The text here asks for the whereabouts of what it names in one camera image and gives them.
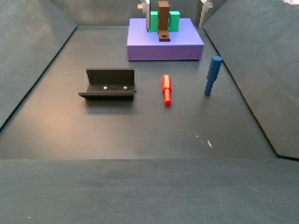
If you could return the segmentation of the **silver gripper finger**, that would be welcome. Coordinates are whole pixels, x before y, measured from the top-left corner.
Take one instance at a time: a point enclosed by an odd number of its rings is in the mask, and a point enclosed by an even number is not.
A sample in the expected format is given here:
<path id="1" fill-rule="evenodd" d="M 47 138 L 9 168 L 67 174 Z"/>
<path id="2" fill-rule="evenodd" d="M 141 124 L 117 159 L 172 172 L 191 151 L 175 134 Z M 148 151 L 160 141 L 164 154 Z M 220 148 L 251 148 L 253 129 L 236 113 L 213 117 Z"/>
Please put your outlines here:
<path id="1" fill-rule="evenodd" d="M 203 26 L 204 22 L 204 15 L 209 11 L 209 9 L 213 7 L 211 0 L 200 0 L 200 19 L 199 19 L 199 27 Z"/>
<path id="2" fill-rule="evenodd" d="M 140 0 L 137 9 L 143 11 L 145 17 L 145 29 L 151 29 L 151 0 Z"/>

